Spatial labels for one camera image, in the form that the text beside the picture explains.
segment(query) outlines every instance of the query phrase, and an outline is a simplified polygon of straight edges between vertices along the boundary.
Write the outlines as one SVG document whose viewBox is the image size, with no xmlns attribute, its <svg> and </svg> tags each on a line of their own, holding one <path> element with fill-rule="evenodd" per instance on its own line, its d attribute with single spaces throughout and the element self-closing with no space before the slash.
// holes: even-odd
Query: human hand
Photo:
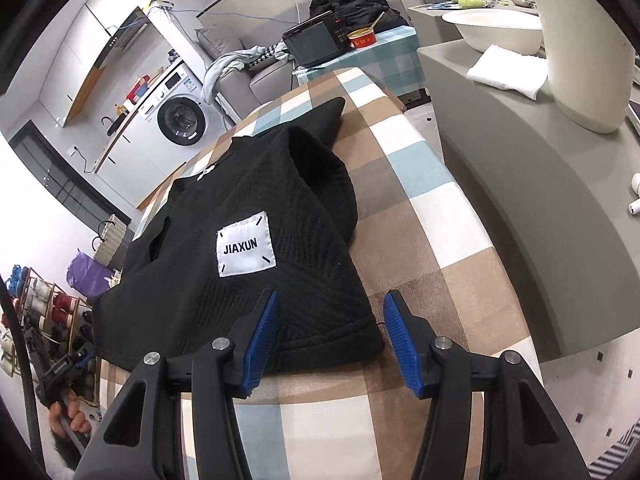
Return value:
<svg viewBox="0 0 640 480">
<path fill-rule="evenodd" d="M 86 416 L 80 410 L 80 400 L 78 396 L 76 396 L 76 393 L 73 390 L 69 390 L 66 393 L 66 398 L 68 399 L 66 414 L 70 419 L 69 426 L 71 429 L 79 433 L 91 433 L 91 424 L 86 420 Z M 68 438 L 62 424 L 60 424 L 61 416 L 62 408 L 58 402 L 54 402 L 49 408 L 49 425 L 57 436 Z"/>
</svg>

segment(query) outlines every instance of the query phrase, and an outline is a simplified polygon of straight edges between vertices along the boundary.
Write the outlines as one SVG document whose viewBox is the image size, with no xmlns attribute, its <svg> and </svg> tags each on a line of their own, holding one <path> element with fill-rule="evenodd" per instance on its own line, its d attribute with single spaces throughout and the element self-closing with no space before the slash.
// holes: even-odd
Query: black sleeve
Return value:
<svg viewBox="0 0 640 480">
<path fill-rule="evenodd" d="M 53 435 L 54 448 L 62 458 L 62 462 L 72 470 L 76 470 L 80 462 L 80 452 L 78 448 L 68 438 L 62 438 L 51 431 Z"/>
</svg>

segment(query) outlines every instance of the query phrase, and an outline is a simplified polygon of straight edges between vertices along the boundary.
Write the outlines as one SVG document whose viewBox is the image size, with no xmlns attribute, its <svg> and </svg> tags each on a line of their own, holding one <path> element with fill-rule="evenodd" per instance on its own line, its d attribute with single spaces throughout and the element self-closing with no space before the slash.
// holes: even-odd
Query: washing machine door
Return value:
<svg viewBox="0 0 640 480">
<path fill-rule="evenodd" d="M 162 134 L 180 146 L 192 146 L 204 135 L 206 119 L 200 104 L 188 95 L 172 96 L 158 108 Z"/>
</svg>

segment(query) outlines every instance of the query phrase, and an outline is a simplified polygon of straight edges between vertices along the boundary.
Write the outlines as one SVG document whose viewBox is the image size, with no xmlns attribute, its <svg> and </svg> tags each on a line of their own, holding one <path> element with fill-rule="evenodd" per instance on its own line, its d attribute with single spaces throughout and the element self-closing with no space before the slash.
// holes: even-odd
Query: purple bag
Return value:
<svg viewBox="0 0 640 480">
<path fill-rule="evenodd" d="M 66 282 L 89 299 L 99 296 L 109 288 L 109 282 L 105 278 L 111 276 L 111 269 L 80 250 L 66 269 Z"/>
</svg>

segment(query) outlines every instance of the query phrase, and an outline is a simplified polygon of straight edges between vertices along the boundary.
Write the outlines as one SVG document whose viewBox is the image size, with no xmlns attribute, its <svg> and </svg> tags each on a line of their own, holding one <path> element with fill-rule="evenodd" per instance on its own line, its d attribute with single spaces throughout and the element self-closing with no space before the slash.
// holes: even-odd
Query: sink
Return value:
<svg viewBox="0 0 640 480">
<path fill-rule="evenodd" d="M 107 130 L 107 137 L 111 137 L 116 132 L 116 130 L 120 127 L 120 125 L 122 124 L 122 121 L 124 121 L 127 115 L 129 114 L 120 114 L 118 116 L 118 118 L 113 122 L 113 124 L 109 126 L 109 129 Z"/>
</svg>

